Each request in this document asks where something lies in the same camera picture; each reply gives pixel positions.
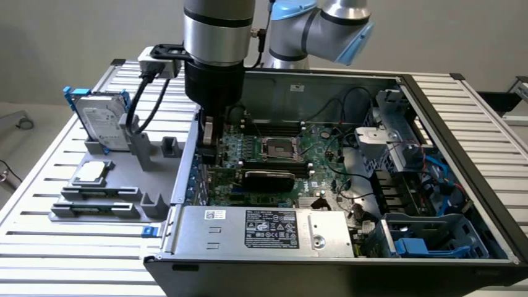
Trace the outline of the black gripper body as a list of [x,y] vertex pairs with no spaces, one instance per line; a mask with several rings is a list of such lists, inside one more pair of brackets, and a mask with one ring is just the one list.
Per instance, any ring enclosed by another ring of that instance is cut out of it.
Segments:
[[206,118],[218,119],[227,106],[241,98],[245,67],[243,62],[230,66],[211,66],[185,61],[185,95],[199,106],[199,123]]

